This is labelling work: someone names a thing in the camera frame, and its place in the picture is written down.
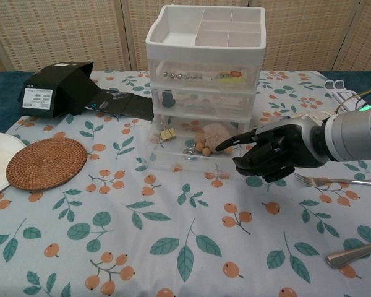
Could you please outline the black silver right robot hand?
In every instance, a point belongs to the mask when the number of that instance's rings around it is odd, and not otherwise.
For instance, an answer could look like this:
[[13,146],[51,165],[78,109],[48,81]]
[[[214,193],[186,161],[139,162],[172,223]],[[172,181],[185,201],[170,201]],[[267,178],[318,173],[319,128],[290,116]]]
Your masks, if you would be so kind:
[[324,128],[309,117],[289,118],[232,136],[215,149],[220,152],[254,143],[245,155],[232,160],[241,175],[259,176],[270,183],[289,176],[296,168],[318,168],[330,160]]

